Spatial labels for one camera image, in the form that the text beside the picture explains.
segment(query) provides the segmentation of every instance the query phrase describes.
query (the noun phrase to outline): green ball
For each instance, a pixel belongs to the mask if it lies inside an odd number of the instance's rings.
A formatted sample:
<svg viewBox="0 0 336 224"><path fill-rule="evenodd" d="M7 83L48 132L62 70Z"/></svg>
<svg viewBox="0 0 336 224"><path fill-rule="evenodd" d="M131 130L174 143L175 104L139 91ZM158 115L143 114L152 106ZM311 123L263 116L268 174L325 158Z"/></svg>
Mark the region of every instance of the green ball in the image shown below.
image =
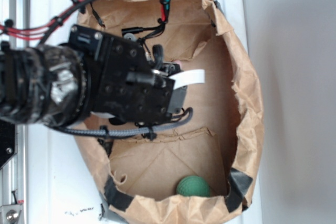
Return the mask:
<svg viewBox="0 0 336 224"><path fill-rule="evenodd" d="M204 178L188 176L183 178L176 189L177 194L183 196L210 197L210 187Z"/></svg>

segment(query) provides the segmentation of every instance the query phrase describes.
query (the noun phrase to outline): white wall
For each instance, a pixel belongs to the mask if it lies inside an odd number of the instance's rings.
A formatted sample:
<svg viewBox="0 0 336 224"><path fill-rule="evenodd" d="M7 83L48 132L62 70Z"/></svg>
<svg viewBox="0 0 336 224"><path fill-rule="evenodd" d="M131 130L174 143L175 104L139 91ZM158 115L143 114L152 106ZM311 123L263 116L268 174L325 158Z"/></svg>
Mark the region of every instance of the white wall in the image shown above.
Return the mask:
<svg viewBox="0 0 336 224"><path fill-rule="evenodd" d="M336 223L336 0L244 0L265 101L264 224Z"/></svg>

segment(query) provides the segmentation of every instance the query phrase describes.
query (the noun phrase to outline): black bracket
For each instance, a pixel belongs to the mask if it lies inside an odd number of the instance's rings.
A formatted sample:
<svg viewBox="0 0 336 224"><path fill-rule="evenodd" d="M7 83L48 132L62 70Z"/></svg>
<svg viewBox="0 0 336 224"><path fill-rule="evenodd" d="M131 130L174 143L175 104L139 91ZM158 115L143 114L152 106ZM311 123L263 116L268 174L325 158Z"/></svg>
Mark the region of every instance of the black bracket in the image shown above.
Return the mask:
<svg viewBox="0 0 336 224"><path fill-rule="evenodd" d="M14 156L15 125L0 121L0 169Z"/></svg>

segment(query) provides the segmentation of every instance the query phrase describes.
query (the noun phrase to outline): gray cable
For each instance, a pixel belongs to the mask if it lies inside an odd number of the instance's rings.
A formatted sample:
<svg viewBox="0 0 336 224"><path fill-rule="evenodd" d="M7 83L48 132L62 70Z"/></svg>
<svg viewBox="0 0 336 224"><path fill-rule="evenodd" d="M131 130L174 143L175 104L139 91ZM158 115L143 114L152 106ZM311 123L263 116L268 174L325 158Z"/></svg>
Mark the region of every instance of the gray cable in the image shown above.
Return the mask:
<svg viewBox="0 0 336 224"><path fill-rule="evenodd" d="M180 127L188 123L193 117L193 109L188 108L185 110L184 115L188 114L188 117L184 120L168 123L158 126L153 126L151 129L149 127L142 127L138 129L131 130L74 130L65 127L51 127L51 129L63 132L66 134L77 135L77 136L93 136L93 137L102 137L102 138L126 138L139 134L147 134L150 132L159 132L166 131L176 127Z"/></svg>

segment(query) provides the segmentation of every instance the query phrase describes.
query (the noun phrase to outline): paper bag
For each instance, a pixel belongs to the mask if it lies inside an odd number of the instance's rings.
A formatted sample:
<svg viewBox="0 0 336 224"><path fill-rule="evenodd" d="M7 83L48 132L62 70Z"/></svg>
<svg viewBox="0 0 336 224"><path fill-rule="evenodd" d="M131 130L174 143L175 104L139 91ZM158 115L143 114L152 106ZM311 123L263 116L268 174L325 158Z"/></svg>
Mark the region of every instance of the paper bag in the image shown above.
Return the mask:
<svg viewBox="0 0 336 224"><path fill-rule="evenodd" d="M206 83L188 87L190 123L153 142L115 140L110 158L97 139L76 137L110 210L129 223L217 224L251 204L264 140L263 100L256 71L217 6L214 0L172 0L165 32L146 42L149 48L161 44L165 60L181 60L184 70L205 69ZM118 36L122 28L156 26L161 16L159 0L98 0L92 7L105 28L90 5L79 24ZM91 116L79 127L108 124ZM176 195L189 175L202 176L211 197Z"/></svg>

